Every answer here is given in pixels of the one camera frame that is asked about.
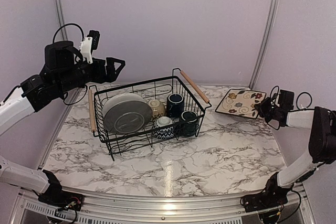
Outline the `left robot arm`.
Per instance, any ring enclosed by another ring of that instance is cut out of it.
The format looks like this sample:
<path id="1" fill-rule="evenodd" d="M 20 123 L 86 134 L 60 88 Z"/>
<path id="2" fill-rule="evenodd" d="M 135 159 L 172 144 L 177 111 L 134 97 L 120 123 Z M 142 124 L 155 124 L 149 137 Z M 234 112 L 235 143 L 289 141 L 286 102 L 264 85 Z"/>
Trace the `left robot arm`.
<path id="1" fill-rule="evenodd" d="M 1 102 L 1 133 L 4 134 L 22 119 L 39 112 L 55 99 L 87 83 L 112 83 L 116 81 L 125 61 L 108 57 L 105 60 L 89 58 L 71 41 L 58 41 L 45 47 L 45 64 L 40 74 L 35 74 L 12 89 Z M 46 196 L 54 205 L 66 202 L 66 193 L 56 176 L 46 170 L 1 161 L 1 181 L 30 189 Z"/>

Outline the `square floral black-backed plate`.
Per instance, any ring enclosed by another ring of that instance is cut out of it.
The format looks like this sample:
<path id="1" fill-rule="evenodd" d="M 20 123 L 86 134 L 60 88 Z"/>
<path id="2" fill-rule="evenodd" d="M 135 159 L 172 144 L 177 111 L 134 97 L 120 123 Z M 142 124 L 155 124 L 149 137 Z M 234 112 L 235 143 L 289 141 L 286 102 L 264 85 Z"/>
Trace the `square floral black-backed plate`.
<path id="1" fill-rule="evenodd" d="M 215 109 L 216 113 L 256 119 L 258 111 L 255 108 L 266 98 L 265 92 L 243 89 L 230 89 Z"/>

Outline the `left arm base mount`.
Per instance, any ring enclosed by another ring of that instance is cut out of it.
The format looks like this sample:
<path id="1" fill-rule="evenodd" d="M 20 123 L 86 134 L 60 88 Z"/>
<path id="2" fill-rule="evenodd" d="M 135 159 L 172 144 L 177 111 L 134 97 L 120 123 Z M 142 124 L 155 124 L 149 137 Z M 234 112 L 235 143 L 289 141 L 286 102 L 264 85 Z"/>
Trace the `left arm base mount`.
<path id="1" fill-rule="evenodd" d="M 47 170 L 42 170 L 42 172 L 47 176 L 49 186 L 44 193 L 38 194 L 38 200 L 59 207 L 62 210 L 72 208 L 80 211 L 83 195 L 64 191 L 60 181 L 52 172 Z"/>

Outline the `white striped round plate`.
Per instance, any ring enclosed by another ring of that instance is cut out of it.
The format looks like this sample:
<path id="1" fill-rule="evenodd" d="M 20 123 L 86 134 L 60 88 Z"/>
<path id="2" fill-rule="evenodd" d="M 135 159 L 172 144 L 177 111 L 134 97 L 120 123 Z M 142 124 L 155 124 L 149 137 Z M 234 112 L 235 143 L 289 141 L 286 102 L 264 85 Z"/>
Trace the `white striped round plate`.
<path id="1" fill-rule="evenodd" d="M 145 100 L 138 94 L 135 93 L 122 93 L 122 94 L 117 94 L 111 98 L 109 98 L 105 104 L 103 105 L 102 108 L 102 115 L 105 117 L 105 115 L 108 113 L 108 111 L 113 108 L 114 106 L 121 104 L 123 102 L 128 102 L 128 101 L 140 101 L 140 102 L 145 102 Z"/>

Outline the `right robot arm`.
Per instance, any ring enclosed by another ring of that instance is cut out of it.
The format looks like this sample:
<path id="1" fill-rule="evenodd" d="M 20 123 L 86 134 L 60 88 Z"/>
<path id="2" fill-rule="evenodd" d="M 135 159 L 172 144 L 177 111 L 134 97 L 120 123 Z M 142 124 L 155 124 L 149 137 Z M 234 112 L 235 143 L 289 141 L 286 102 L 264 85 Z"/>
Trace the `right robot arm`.
<path id="1" fill-rule="evenodd" d="M 267 181 L 260 203 L 271 207 L 295 183 L 307 180 L 322 165 L 335 161 L 335 111 L 316 106 L 299 108 L 292 91 L 279 90 L 255 105 L 266 123 L 277 121 L 278 127 L 309 129 L 306 151 L 286 169 L 273 174 Z"/>

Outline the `grey reindeer round plate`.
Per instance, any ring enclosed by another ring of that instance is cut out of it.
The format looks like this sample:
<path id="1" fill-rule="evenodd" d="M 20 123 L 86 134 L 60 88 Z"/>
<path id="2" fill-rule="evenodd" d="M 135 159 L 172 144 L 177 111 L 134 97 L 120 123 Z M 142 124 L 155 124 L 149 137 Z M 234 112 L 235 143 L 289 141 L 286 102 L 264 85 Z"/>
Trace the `grey reindeer round plate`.
<path id="1" fill-rule="evenodd" d="M 107 132 L 128 134 L 146 126 L 152 119 L 152 109 L 141 101 L 122 102 L 110 108 L 103 117 Z"/>

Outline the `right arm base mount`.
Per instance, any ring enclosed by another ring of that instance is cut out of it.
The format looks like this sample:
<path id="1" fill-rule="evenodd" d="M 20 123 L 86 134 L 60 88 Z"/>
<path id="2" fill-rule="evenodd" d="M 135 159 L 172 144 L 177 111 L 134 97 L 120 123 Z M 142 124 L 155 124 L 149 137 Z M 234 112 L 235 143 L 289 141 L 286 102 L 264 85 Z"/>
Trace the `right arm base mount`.
<path id="1" fill-rule="evenodd" d="M 259 211 L 284 205 L 288 202 L 287 193 L 293 185 L 281 187 L 278 185 L 278 172 L 274 173 L 266 182 L 264 189 L 256 194 L 242 196 L 240 204 L 246 212 Z"/>

